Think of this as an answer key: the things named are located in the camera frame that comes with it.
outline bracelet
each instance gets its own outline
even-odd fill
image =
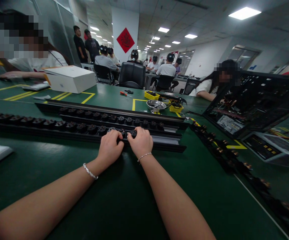
[[[140,159],[142,159],[144,156],[146,156],[146,155],[149,155],[149,154],[151,154],[151,155],[152,155],[152,153],[147,153],[147,154],[145,154],[145,155],[141,156],[141,157],[138,159],[138,163],[139,163],[139,165],[141,164],[141,163],[139,162],[139,160],[140,160]]]
[[[96,177],[95,175],[93,175],[93,174],[89,171],[89,169],[88,169],[87,166],[86,166],[86,163],[84,163],[84,168],[86,169],[87,173],[88,173],[90,176],[92,176],[95,180],[98,179],[98,177]]]

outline red diamond sign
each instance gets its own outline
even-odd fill
[[[125,53],[127,53],[127,51],[129,51],[129,49],[135,44],[127,28],[122,31],[117,38],[117,41]]]

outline metal bowl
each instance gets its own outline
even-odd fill
[[[147,106],[152,112],[160,112],[167,108],[167,106],[163,102],[158,100],[148,100]]]

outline white box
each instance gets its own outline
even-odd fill
[[[52,90],[81,93],[97,84],[95,72],[76,67],[63,66],[43,68],[45,78]]]

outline yellow container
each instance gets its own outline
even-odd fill
[[[149,99],[149,100],[158,100],[160,95],[159,94],[155,94],[155,96],[152,96],[151,94],[147,93],[147,92],[152,92],[152,91],[145,91],[144,92],[144,97]]]

